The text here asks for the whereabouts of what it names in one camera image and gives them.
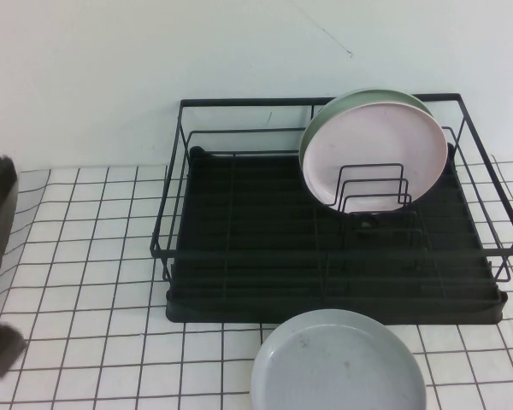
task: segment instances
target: gray plate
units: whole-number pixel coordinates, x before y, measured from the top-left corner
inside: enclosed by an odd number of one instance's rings
[[[424,410],[426,387],[410,351],[384,325],[345,310],[303,313],[262,345],[253,410]]]

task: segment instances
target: stain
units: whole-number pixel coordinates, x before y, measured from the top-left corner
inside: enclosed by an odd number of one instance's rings
[[[310,341],[308,339],[300,337],[300,346],[302,346],[302,349],[306,349],[309,344],[310,344]]]

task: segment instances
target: green plate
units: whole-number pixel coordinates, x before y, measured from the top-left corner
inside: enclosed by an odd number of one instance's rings
[[[300,165],[302,165],[304,154],[311,139],[323,124],[335,115],[348,109],[359,107],[360,105],[389,102],[409,104],[432,115],[428,107],[426,107],[422,101],[410,94],[405,94],[404,92],[392,90],[360,90],[349,92],[348,94],[334,98],[330,103],[323,107],[319,113],[317,113],[312,121],[310,121],[306,131],[304,131],[302,141],[300,142],[300,150],[298,152]]]

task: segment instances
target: white wall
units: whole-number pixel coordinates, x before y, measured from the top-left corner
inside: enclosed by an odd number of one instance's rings
[[[460,92],[513,152],[513,0],[0,0],[0,151],[23,169],[164,163],[183,97],[368,86]]]

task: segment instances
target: plate rim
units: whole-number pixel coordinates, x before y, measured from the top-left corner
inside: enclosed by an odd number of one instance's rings
[[[437,126],[437,129],[440,130],[440,135],[442,136],[442,138],[440,139],[440,141],[443,143],[441,144],[441,149],[442,149],[442,156],[444,156],[444,160],[442,161],[443,163],[443,166],[440,168],[440,170],[438,171],[438,174],[436,176],[434,176],[433,178],[433,183],[426,189],[424,190],[419,196],[413,196],[412,197],[412,202],[416,201],[418,198],[422,197],[424,194],[426,194],[434,185],[435,183],[437,182],[437,180],[440,178],[442,172],[443,172],[443,169],[445,168],[445,164],[446,164],[446,160],[448,158],[448,143],[446,142],[446,138],[445,138],[445,133],[443,132],[443,128],[441,126],[441,124],[431,115],[431,114],[428,114],[427,112],[419,109],[418,107],[415,107],[413,105],[410,105],[410,104],[407,104],[407,103],[404,103],[404,102],[391,102],[391,101],[380,101],[380,102],[369,102],[367,104],[363,104],[363,105],[359,105],[357,107],[354,107],[354,108],[349,108],[347,110],[344,110],[344,111],[341,111],[339,113],[337,113],[336,115],[332,116],[331,118],[329,118],[320,128],[319,130],[321,130],[326,124],[328,124],[329,122],[335,120],[337,117],[341,116],[342,114],[345,114],[345,113],[348,113],[348,112],[351,112],[351,111],[354,111],[356,109],[361,109],[361,108],[366,108],[366,107],[370,107],[370,106],[375,106],[375,105],[392,105],[392,106],[404,106],[408,109],[411,109],[411,110],[415,110],[417,113],[419,113],[420,115],[424,115],[426,116],[429,120],[431,120],[436,126]],[[310,146],[312,145],[312,143],[314,143],[315,145],[315,139],[312,138],[311,141],[308,143],[308,146],[306,148],[306,152],[310,149]],[[303,162],[302,163],[302,174],[304,176],[304,182],[306,183],[306,186],[308,187],[308,190],[311,192],[311,194],[314,196],[314,198],[321,204],[327,206],[326,203],[324,203],[320,196],[318,196],[316,194],[316,189],[314,187],[313,184],[311,184],[311,179],[307,173],[307,166],[305,166],[304,164],[307,164],[308,162]],[[395,208],[395,209],[399,209],[401,208],[403,205],[400,204],[398,208]],[[328,208],[331,208],[337,212],[342,212],[342,211],[338,211],[338,209],[336,208],[335,205],[330,205],[330,206],[327,206]],[[343,212],[344,214],[350,214],[351,212],[346,212],[346,209],[345,211]]]
[[[313,325],[304,326],[305,321],[316,321]],[[422,371],[418,366],[414,355],[406,345],[382,323],[363,314],[344,309],[317,309],[301,313],[279,325],[264,341],[256,355],[251,372],[251,404],[254,410],[267,410],[264,400],[266,368],[271,361],[272,354],[287,343],[299,332],[311,329],[319,325],[336,325],[350,327],[354,330],[363,331],[370,336],[386,339],[387,343],[397,350],[402,360],[406,361],[414,373],[415,381],[418,384],[417,390],[423,398],[423,404],[427,401],[426,384]]]

